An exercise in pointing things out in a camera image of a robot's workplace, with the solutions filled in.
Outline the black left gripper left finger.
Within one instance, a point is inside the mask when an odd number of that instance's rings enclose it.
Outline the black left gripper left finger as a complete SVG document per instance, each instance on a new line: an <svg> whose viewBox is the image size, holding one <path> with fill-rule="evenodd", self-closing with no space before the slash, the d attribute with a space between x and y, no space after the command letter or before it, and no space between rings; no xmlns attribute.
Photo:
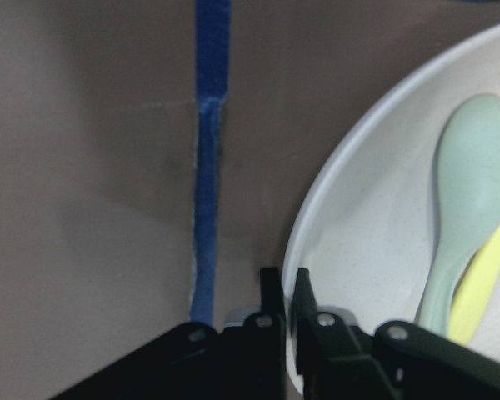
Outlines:
<svg viewBox="0 0 500 400"><path fill-rule="evenodd" d="M278 321L286 327L286 316L281 276L277 267L263 267L260 270L261 307L258 317L260 328L270 328Z"/></svg>

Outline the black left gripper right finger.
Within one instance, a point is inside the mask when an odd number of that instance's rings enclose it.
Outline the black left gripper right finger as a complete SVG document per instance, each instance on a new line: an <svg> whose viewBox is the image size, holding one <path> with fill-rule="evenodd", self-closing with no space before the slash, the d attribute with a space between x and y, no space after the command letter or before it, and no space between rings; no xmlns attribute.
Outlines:
<svg viewBox="0 0 500 400"><path fill-rule="evenodd" d="M396 397L370 335L348 316L318 307L306 268L297 270L292 295L292 340L305 399Z"/></svg>

